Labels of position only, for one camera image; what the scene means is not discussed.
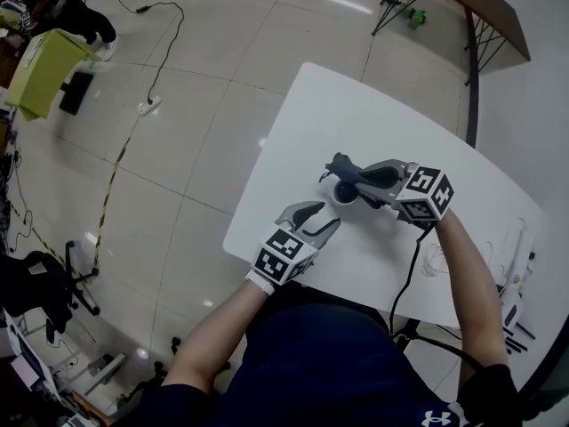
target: dark blue shirt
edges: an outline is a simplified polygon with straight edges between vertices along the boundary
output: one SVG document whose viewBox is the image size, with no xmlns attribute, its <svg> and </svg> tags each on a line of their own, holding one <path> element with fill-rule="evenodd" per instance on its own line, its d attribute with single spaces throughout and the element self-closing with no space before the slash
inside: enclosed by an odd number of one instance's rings
<svg viewBox="0 0 569 427">
<path fill-rule="evenodd" d="M 506 366 L 488 367 L 449 407 L 413 370 L 387 332 L 365 314 L 334 305 L 276 313 L 248 337 L 228 392 L 211 400 L 196 388 L 145 394 L 140 424 L 521 425 Z"/>
</svg>

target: wooden table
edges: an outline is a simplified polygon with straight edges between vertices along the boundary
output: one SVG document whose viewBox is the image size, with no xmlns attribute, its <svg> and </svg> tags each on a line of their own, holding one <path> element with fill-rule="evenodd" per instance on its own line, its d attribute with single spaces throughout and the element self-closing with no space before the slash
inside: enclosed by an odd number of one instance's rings
<svg viewBox="0 0 569 427">
<path fill-rule="evenodd" d="M 454 188 L 451 208 L 462 220 L 490 267 L 516 248 L 526 226 L 529 256 L 540 208 L 500 169 L 454 134 L 419 112 L 353 79 L 305 63 L 284 101 L 260 153 L 223 247 L 251 261 L 268 226 L 288 205 L 327 201 L 333 176 L 318 183 L 336 152 L 360 166 L 390 158 L 442 169 Z M 336 209 L 327 205 L 307 223 L 316 230 L 332 218 L 341 226 L 314 267 L 297 279 L 305 285 L 376 309 L 389 311 L 405 283 L 421 231 L 396 222 L 389 207 L 374 210 L 363 201 Z M 428 277 L 421 247 L 409 289 L 397 314 L 444 326 L 458 326 L 448 274 Z M 501 274 L 493 270 L 496 281 Z"/>
<path fill-rule="evenodd" d="M 399 13 L 416 1 L 417 0 L 409 0 L 404 3 L 401 0 L 381 0 L 381 4 L 387 4 L 387 8 L 381 15 L 372 35 L 375 36 L 380 29 L 385 27 Z M 473 68 L 476 68 L 479 73 L 506 41 L 514 46 L 526 60 L 529 61 L 532 59 L 527 47 L 527 42 L 525 41 L 524 31 L 517 18 L 516 10 L 514 10 L 508 2 L 505 0 L 456 1 L 479 18 L 475 28 L 477 32 L 476 40 L 474 43 L 469 43 L 465 47 L 466 50 L 473 47 L 473 44 L 476 44 L 477 62 L 476 65 L 470 65 L 471 71 Z M 489 51 L 488 46 L 490 44 L 492 44 L 494 48 Z"/>
</svg>

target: office chair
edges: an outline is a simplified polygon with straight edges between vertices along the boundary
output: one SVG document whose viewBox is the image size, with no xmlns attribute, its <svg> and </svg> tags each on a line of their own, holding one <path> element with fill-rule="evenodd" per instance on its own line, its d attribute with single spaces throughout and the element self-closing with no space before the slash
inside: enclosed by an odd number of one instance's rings
<svg viewBox="0 0 569 427">
<path fill-rule="evenodd" d="M 100 308 L 91 306 L 77 285 L 99 274 L 93 269 L 88 275 L 73 277 L 70 249 L 73 241 L 65 245 L 65 267 L 53 256 L 44 252 L 31 252 L 23 260 L 0 255 L 0 306 L 11 317 L 41 307 L 53 328 L 63 334 L 66 323 L 73 317 L 71 309 L 78 308 L 73 297 L 93 315 Z"/>
</svg>

